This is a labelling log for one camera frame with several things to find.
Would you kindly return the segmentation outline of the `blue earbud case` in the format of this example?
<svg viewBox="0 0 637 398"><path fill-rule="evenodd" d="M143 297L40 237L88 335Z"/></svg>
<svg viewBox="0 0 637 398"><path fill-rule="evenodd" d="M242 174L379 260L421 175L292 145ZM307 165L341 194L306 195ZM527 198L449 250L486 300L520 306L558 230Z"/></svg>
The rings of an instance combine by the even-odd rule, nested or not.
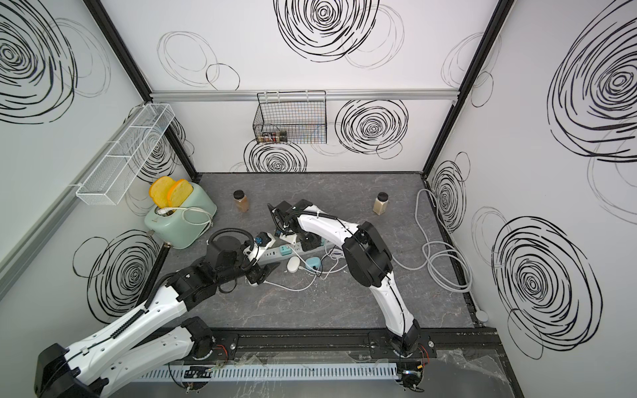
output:
<svg viewBox="0 0 637 398"><path fill-rule="evenodd" d="M319 257L313 256L305 259L305 269L310 272L320 273L323 265Z"/></svg>

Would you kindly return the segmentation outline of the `teal charger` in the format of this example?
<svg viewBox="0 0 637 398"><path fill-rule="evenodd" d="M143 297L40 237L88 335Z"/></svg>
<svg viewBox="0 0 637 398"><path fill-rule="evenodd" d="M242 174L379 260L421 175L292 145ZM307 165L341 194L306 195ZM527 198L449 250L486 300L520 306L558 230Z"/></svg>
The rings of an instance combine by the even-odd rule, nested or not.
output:
<svg viewBox="0 0 637 398"><path fill-rule="evenodd" d="M280 246L279 251L282 256L288 256L293 254L293 250L288 245Z"/></svg>

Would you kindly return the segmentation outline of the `white earbud case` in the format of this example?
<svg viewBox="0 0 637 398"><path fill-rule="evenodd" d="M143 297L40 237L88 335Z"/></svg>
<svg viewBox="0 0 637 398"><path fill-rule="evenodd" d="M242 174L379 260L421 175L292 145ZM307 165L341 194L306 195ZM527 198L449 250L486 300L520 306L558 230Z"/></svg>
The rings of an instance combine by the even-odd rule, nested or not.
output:
<svg viewBox="0 0 637 398"><path fill-rule="evenodd" d="M298 256L290 257L286 264L287 272L291 274L296 273L300 268L300 263L301 261Z"/></svg>

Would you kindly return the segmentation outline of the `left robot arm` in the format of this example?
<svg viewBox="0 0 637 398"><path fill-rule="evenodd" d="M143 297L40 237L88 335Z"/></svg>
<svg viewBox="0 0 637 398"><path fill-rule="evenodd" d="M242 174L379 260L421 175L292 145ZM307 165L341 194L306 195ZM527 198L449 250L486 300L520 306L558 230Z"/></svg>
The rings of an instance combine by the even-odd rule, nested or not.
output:
<svg viewBox="0 0 637 398"><path fill-rule="evenodd" d="M258 261L275 243L267 232L252 235L224 228L207 242L207 254L189 267L165 275L143 303L91 336L64 348L55 343L37 359L38 397L107 397L139 376L189 355L207 359L217 346L199 317L185 320L162 337L162 328L212 297L221 285L243 276L263 280Z"/></svg>

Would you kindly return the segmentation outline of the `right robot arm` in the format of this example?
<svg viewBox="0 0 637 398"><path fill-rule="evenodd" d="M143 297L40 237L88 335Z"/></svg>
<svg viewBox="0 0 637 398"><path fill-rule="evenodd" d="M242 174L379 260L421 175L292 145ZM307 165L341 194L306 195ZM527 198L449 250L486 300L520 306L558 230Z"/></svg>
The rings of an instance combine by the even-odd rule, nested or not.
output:
<svg viewBox="0 0 637 398"><path fill-rule="evenodd" d="M400 294L392 254L373 224L345 222L307 200L270 204L268 210L281 238L316 235L339 248L350 275L369 288L378 303L395 352L407 357L418 349L421 327Z"/></svg>

